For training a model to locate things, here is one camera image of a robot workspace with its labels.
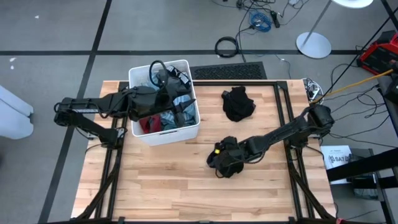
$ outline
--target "blue cable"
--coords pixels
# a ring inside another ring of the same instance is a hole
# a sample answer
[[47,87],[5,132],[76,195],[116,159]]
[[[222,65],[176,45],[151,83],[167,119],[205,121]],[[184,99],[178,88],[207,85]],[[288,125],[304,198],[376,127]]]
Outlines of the blue cable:
[[250,11],[250,25],[260,32],[268,32],[271,30],[272,21],[257,10]]

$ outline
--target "yellow cable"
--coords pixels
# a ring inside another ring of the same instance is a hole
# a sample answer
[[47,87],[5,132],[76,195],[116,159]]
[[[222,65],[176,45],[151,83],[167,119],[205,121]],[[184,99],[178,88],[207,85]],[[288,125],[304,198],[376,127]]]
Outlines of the yellow cable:
[[[375,75],[375,76],[373,76],[373,77],[365,78],[365,79],[362,80],[362,81],[359,81],[359,82],[357,82],[357,83],[348,85],[348,86],[346,86],[346,87],[343,87],[343,88],[340,88],[340,89],[338,89],[338,90],[336,90],[336,91],[333,91],[333,92],[331,92],[331,93],[328,93],[328,94],[325,95],[325,97],[326,97],[326,96],[333,95],[333,94],[335,94],[335,93],[339,93],[339,92],[341,92],[341,91],[343,91],[343,90],[346,90],[346,89],[348,89],[348,88],[351,88],[351,87],[360,85],[360,84],[362,84],[362,83],[366,83],[366,82],[368,82],[368,81],[370,81],[370,80],[373,80],[373,79],[375,79],[375,78],[379,78],[379,77],[381,77],[381,76],[383,76],[383,75],[388,75],[388,74],[390,74],[390,73],[392,73],[392,72],[393,72],[393,69],[390,69],[390,70],[388,70],[388,71],[386,71],[386,72],[383,72],[383,73],[381,73],[381,74]],[[321,99],[321,98],[316,99],[316,100],[314,100],[312,103],[318,103],[318,101],[319,101],[320,99]]]

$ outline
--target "white plastic basket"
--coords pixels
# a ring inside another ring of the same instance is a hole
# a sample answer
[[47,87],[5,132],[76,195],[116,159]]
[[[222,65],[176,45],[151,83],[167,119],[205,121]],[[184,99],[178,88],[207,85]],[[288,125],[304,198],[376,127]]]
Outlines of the white plastic basket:
[[[173,62],[164,62],[165,66],[172,65],[181,72],[186,72],[189,79],[192,80],[189,64],[186,60],[176,60]],[[163,69],[161,64],[157,63],[152,67],[152,71]],[[129,84],[130,88],[149,83],[149,65],[132,68],[129,71]],[[190,94],[192,99],[196,99],[195,90],[192,85],[192,92]],[[132,134],[141,139],[143,142],[150,146],[158,146],[161,144],[168,144],[171,142],[184,141],[193,139],[197,136],[200,124],[200,115],[198,103],[194,102],[195,106],[195,122],[196,124],[188,127],[176,128],[173,130],[160,131],[157,133],[145,134],[139,122],[131,121]]]

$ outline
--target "red cloth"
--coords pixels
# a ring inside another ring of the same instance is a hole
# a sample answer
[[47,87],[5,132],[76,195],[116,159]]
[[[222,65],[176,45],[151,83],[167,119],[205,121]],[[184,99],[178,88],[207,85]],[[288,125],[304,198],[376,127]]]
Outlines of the red cloth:
[[144,133],[156,133],[162,130],[162,123],[160,122],[160,116],[154,115],[139,120],[139,124],[142,127]]

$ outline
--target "wooden tabletop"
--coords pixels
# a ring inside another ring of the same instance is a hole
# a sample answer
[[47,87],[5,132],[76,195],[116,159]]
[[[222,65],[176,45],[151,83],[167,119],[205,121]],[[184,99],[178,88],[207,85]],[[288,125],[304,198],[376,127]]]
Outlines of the wooden tabletop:
[[[294,115],[298,116],[308,106],[303,81],[287,80],[287,83]],[[119,81],[105,81],[101,96],[117,92],[118,85]],[[163,221],[286,221],[288,217],[295,217],[282,142],[271,146],[261,162],[245,164],[244,170],[230,179],[217,178],[215,170],[207,166],[206,158],[214,143],[224,137],[235,136],[240,141],[249,136],[264,135],[280,126],[273,87],[246,87],[248,97],[257,107],[252,116],[238,123],[230,121],[223,112],[223,90],[230,91],[231,87],[195,86],[201,117],[195,139],[149,147],[129,130],[124,142],[114,220],[120,216],[126,220]],[[111,118],[95,117],[95,122],[106,128],[111,127],[111,121]],[[98,143],[98,140],[90,141],[88,147]],[[310,145],[319,149],[314,139],[310,140]],[[101,147],[87,152],[72,217],[84,211],[97,193],[105,153]],[[322,156],[304,149],[303,160],[311,191],[334,215]],[[299,192],[303,214],[307,217],[304,197],[301,190]],[[106,214],[107,204],[106,195],[103,214]]]

